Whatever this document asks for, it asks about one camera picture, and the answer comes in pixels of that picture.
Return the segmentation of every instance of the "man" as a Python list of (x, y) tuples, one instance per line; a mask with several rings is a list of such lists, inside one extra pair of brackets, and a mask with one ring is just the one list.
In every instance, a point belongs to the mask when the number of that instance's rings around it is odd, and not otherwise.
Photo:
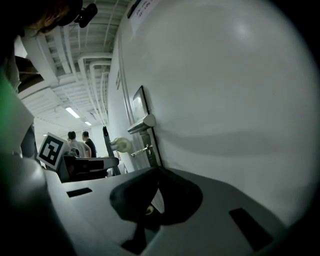
[(83, 142), (79, 142), (76, 140), (76, 133), (74, 131), (68, 132), (68, 139), (70, 140), (69, 146), (70, 148), (76, 148), (79, 150), (79, 156), (81, 158), (90, 158), (91, 157), (91, 148), (84, 144)]
[(84, 131), (82, 133), (82, 140), (84, 141), (85, 144), (87, 144), (90, 147), (91, 157), (96, 158), (97, 157), (96, 147), (93, 141), (89, 138), (89, 132)]

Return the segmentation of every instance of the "black shirt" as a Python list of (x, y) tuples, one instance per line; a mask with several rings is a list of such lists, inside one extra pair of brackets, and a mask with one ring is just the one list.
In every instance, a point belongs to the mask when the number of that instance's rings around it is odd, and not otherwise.
[(89, 148), (91, 149), (91, 157), (96, 158), (97, 152), (96, 152), (96, 147), (95, 147), (95, 144), (93, 143), (93, 141), (88, 138), (88, 140), (85, 142), (85, 144), (87, 144), (89, 146)]

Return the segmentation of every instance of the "ceiling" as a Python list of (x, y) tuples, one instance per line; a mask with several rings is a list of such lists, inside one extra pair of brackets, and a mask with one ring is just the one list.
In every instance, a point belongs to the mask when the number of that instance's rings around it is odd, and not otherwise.
[[(97, 65), (94, 67), (97, 100), (89, 75), (89, 64), (93, 59), (84, 60), (88, 87), (80, 72), (78, 59), (84, 54), (112, 53), (117, 30), (129, 2), (129, 0), (84, 0), (83, 7), (90, 3), (96, 3), (98, 9), (97, 15), (87, 27), (80, 28), (77, 24), (70, 24), (67, 28), (58, 27), (45, 36), (30, 38), (28, 41), (22, 39), (28, 54), (27, 58), (31, 60), (44, 79), (44, 81), (18, 94), (35, 117), (34, 129), (37, 144), (42, 142), (43, 134), (47, 132), (64, 136), (69, 131), (87, 129), (88, 126), (84, 123), (86, 121), (93, 126), (108, 122), (106, 115), (108, 110), (105, 109), (105, 106), (107, 106), (106, 91), (108, 86), (106, 81), (110, 66)], [(71, 72), (65, 29), (69, 33), (70, 53), (75, 72)], [(103, 60), (111, 61), (111, 56)], [(101, 84), (103, 71), (105, 72), (103, 75), (104, 83)], [(90, 100), (88, 90), (92, 95), (94, 105)], [(102, 122), (99, 118), (98, 104), (102, 112), (100, 115)], [(80, 118), (74, 118), (69, 114), (65, 110), (67, 107), (71, 107)]]

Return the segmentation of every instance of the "rectangular hole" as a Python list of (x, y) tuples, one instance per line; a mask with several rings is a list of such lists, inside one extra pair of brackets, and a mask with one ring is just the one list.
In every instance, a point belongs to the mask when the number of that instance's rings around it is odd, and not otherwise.
[(273, 241), (272, 237), (264, 230), (264, 228), (244, 209), (234, 209), (229, 211), (229, 214), (254, 251), (262, 249)]
[(67, 192), (67, 194), (70, 198), (73, 198), (73, 197), (81, 196), (81, 195), (84, 195), (84, 194), (87, 194), (90, 192), (92, 192), (92, 190), (90, 188), (86, 187), (86, 188), (81, 188), (81, 189), (69, 191), (69, 192)]

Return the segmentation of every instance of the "white shirt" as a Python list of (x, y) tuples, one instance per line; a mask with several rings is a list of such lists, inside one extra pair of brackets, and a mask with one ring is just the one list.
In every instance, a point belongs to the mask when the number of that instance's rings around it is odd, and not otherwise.
[(70, 141), (69, 143), (69, 146), (70, 148), (76, 148), (79, 150), (79, 155), (81, 158), (86, 158), (87, 157), (87, 154), (86, 154), (86, 151), (90, 151), (90, 147), (85, 144), (84, 142), (79, 142), (77, 141), (76, 139), (73, 139)]

